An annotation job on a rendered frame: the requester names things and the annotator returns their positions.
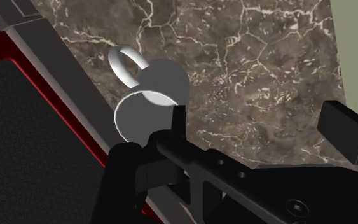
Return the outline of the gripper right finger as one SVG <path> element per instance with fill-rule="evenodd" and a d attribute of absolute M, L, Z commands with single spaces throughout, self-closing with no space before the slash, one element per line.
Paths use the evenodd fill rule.
<path fill-rule="evenodd" d="M 317 130 L 354 165 L 358 165 L 358 114 L 339 101 L 324 101 Z"/>

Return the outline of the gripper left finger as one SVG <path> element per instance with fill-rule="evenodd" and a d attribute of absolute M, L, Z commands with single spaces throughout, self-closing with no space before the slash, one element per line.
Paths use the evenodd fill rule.
<path fill-rule="evenodd" d="M 185 118 L 185 106 L 174 106 L 171 128 L 151 134 L 144 148 L 119 143 L 109 151 L 90 224 L 155 224 L 142 207 L 148 191 L 161 186 L 197 224 L 310 224 L 300 200 L 279 199 L 273 208 L 259 192 L 241 189 L 253 170 L 187 141 Z"/>

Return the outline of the white mug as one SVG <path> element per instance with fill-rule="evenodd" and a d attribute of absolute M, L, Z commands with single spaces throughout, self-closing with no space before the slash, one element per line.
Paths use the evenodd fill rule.
<path fill-rule="evenodd" d="M 174 106 L 188 105 L 189 76 L 173 60 L 148 62 L 128 45 L 112 47 L 108 60 L 130 89 L 114 110 L 115 127 L 125 141 L 145 146 L 152 133 L 171 127 Z"/>

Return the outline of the red and black robot stand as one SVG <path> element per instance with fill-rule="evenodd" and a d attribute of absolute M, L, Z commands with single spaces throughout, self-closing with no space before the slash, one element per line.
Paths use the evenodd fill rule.
<path fill-rule="evenodd" d="M 0 224 L 91 224 L 95 144 L 0 31 Z"/>

